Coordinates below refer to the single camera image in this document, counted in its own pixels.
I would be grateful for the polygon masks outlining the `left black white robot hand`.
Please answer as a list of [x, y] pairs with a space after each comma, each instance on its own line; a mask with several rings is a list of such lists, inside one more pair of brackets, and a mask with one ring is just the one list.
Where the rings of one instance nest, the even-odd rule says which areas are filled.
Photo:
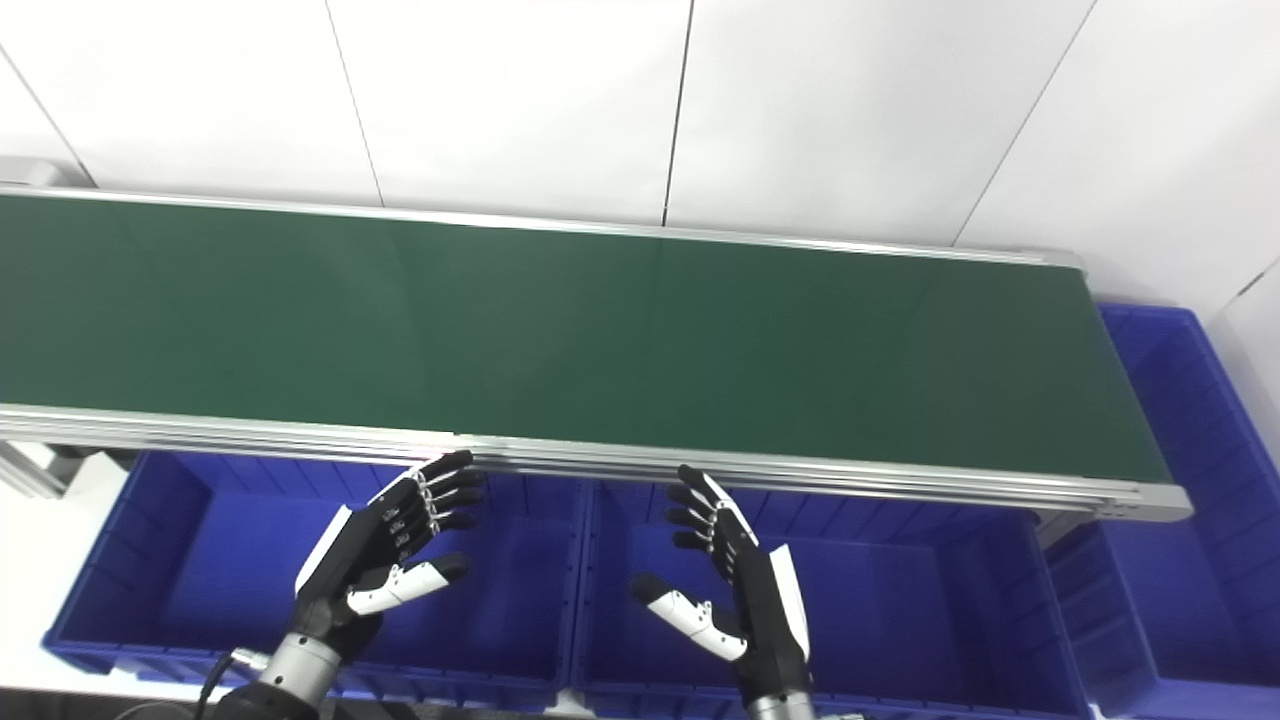
[[468, 450], [413, 465], [360, 509], [339, 507], [294, 580], [288, 634], [358, 657], [392, 609], [444, 589], [471, 569], [465, 552], [419, 553], [438, 536], [475, 525], [486, 475]]

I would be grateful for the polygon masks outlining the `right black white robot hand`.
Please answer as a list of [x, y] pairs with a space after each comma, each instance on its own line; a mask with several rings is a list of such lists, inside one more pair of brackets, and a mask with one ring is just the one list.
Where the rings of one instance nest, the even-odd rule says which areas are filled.
[[751, 714], [812, 711], [810, 637], [787, 544], [767, 550], [736, 500], [708, 473], [682, 465], [668, 486], [672, 543], [704, 553], [730, 587], [733, 611], [696, 601], [655, 574], [628, 583], [631, 596], [695, 646], [726, 661]]

